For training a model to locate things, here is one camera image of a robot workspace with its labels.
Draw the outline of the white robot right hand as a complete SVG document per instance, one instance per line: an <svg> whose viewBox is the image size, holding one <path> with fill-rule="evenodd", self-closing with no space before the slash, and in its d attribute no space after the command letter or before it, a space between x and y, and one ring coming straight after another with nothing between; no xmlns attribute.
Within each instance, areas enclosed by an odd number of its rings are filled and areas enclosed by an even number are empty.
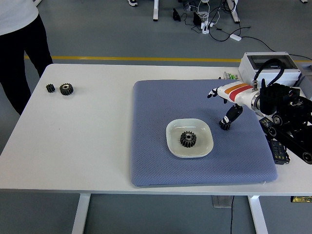
<svg viewBox="0 0 312 234"><path fill-rule="evenodd" d="M243 112L243 106L247 106L252 110L254 108L252 102L257 93L258 91L253 91L251 85L241 81L213 88L208 93L207 98L219 96L223 99L224 104L226 104L227 101L234 103L224 118L219 122L221 129L229 130L231 123Z"/></svg>

